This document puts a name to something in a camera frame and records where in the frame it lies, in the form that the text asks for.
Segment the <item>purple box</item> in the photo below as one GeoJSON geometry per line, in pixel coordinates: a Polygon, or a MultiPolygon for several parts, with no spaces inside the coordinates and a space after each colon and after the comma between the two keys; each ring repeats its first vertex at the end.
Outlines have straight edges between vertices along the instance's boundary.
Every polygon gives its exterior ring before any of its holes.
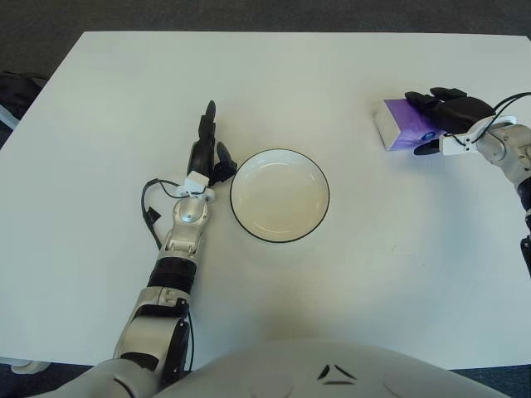
{"type": "Polygon", "coordinates": [[[445,132],[409,105],[406,99],[385,99],[374,121],[388,151],[416,148],[445,132]]]}

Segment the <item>black logo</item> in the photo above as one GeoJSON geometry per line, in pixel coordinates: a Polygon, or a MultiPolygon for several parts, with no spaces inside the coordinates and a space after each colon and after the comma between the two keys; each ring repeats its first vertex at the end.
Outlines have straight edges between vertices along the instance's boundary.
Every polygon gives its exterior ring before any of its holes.
{"type": "Polygon", "coordinates": [[[325,386],[341,386],[341,385],[352,385],[356,386],[355,381],[358,379],[356,376],[351,375],[341,367],[334,364],[334,368],[339,372],[332,370],[332,373],[330,374],[330,370],[332,369],[330,365],[327,365],[324,367],[324,369],[321,371],[321,374],[319,377],[317,377],[317,380],[322,380],[321,382],[325,386]]]}

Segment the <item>white plate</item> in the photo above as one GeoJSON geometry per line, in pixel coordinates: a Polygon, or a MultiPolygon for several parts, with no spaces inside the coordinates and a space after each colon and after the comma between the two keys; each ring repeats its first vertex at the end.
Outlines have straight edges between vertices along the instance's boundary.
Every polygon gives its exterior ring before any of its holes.
{"type": "Polygon", "coordinates": [[[271,149],[238,169],[231,185],[231,206],[250,234],[269,242],[289,242],[308,235],[323,220],[329,184],[305,155],[271,149]]]}

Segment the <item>gray carpet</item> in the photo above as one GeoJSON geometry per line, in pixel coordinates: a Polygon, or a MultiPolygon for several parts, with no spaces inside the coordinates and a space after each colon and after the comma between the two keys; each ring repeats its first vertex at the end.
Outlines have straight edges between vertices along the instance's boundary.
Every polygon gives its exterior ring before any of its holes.
{"type": "MultiPolygon", "coordinates": [[[[83,31],[449,32],[531,37],[531,0],[0,0],[0,70],[51,75],[83,31]]],[[[35,376],[0,366],[0,397],[57,388],[85,366],[35,376]]],[[[531,397],[529,366],[457,371],[531,397]]]]}

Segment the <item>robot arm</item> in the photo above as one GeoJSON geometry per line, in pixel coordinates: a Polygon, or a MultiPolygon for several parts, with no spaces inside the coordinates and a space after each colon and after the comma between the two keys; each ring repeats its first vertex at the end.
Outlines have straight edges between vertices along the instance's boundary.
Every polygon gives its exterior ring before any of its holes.
{"type": "Polygon", "coordinates": [[[147,398],[185,375],[190,293],[209,217],[208,202],[215,198],[208,187],[236,173],[236,164],[222,143],[217,145],[220,162],[214,166],[215,113],[210,101],[199,124],[199,140],[192,147],[188,176],[176,190],[173,228],[160,245],[148,285],[140,291],[114,359],[43,397],[147,398]]]}
{"type": "MultiPolygon", "coordinates": [[[[431,89],[430,95],[406,93],[410,104],[428,116],[448,134],[416,148],[415,154],[442,152],[445,155],[479,152],[498,166],[514,185],[524,207],[525,222],[531,230],[531,129],[516,124],[512,116],[496,115],[495,110],[531,93],[505,99],[491,108],[480,99],[458,89],[431,89]]],[[[531,238],[522,239],[520,248],[531,274],[531,238]]]]}

